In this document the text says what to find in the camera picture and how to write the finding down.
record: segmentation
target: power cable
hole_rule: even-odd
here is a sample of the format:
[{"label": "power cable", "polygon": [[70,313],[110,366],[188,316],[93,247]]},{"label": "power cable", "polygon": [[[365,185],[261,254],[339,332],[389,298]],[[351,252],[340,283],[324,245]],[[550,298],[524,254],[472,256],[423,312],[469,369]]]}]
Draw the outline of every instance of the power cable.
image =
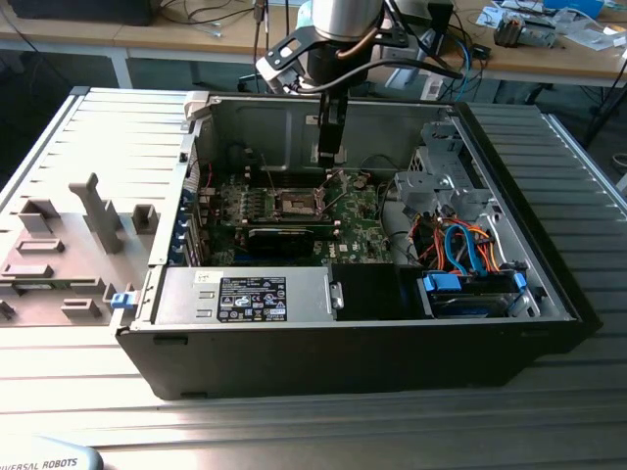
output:
[{"label": "power cable", "polygon": [[363,71],[369,71],[370,69],[375,69],[377,67],[383,67],[383,66],[414,67],[416,69],[423,69],[424,71],[432,71],[433,73],[437,73],[439,75],[446,76],[448,78],[455,78],[455,79],[463,78],[463,75],[461,73],[457,73],[456,71],[445,70],[436,66],[432,66],[431,64],[427,64],[422,61],[416,61],[414,59],[380,59],[378,61],[363,64],[362,66],[352,69],[351,71],[343,74],[342,76],[340,76],[339,78],[336,78],[333,81],[329,81],[328,83],[325,83],[320,86],[316,86],[314,88],[302,88],[301,86],[297,85],[294,87],[294,91],[297,91],[298,93],[302,93],[304,95],[314,95],[316,93],[322,93],[323,91],[329,90],[341,84],[342,82],[348,80],[349,78],[359,73],[362,73]]}]

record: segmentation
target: blue cable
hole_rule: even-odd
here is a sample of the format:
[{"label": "blue cable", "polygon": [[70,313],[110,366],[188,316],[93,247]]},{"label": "blue cable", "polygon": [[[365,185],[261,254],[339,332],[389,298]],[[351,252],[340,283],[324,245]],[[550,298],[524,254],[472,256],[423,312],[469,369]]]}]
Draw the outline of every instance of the blue cable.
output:
[{"label": "blue cable", "polygon": [[463,274],[464,276],[468,275],[468,271],[466,271],[466,269],[461,264],[459,264],[459,262],[453,256],[453,252],[451,250],[451,242],[453,242],[453,234],[456,229],[460,229],[466,237],[468,257],[470,258],[470,264],[472,264],[472,268],[477,271],[480,276],[485,276],[487,272],[483,267],[483,264],[481,264],[481,259],[479,259],[474,249],[474,238],[472,238],[472,234],[466,227],[464,227],[463,225],[459,225],[458,223],[456,223],[455,225],[451,225],[447,229],[447,233],[444,237],[444,251],[447,255],[447,259],[454,267],[461,271],[461,274]]},{"label": "blue cable", "polygon": [[461,83],[461,88],[459,89],[459,94],[455,98],[455,101],[459,101],[459,98],[463,96],[463,92],[465,91],[466,85],[468,84],[468,77],[470,76],[470,68],[472,66],[472,61],[470,60],[470,53],[468,52],[468,48],[466,47],[466,45],[463,42],[461,42],[461,40],[458,39],[457,37],[455,36],[451,36],[451,37],[455,40],[455,42],[459,45],[459,47],[463,51],[464,62],[466,65],[466,73],[463,76],[463,81]]}]

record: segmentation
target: metal cylinder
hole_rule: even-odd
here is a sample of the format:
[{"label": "metal cylinder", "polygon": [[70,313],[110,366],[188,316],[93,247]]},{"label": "metal cylinder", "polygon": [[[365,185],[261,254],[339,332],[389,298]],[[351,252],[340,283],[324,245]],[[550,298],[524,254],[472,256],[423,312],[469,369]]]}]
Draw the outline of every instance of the metal cylinder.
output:
[{"label": "metal cylinder", "polygon": [[383,0],[312,0],[317,32],[336,41],[359,41],[381,15]]}]

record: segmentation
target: blue latch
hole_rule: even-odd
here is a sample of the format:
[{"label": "blue latch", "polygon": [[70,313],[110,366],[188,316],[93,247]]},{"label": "blue latch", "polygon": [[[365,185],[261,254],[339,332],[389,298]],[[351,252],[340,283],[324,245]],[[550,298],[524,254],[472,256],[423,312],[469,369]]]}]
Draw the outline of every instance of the blue latch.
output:
[{"label": "blue latch", "polygon": [[111,298],[111,308],[133,309],[137,306],[137,291],[118,292]]},{"label": "blue latch", "polygon": [[513,281],[516,283],[519,291],[524,291],[527,288],[527,280],[522,272],[516,272],[513,275]]},{"label": "blue latch", "polygon": [[427,274],[423,282],[427,292],[461,290],[461,282],[459,282],[457,275],[448,272]]}]

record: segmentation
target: warning label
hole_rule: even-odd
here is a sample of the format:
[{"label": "warning label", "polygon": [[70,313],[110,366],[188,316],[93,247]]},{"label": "warning label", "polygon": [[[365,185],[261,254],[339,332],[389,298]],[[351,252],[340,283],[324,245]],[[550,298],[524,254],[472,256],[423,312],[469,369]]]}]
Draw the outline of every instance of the warning label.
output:
[{"label": "warning label", "polygon": [[284,277],[222,277],[219,310],[222,322],[286,321]]}]

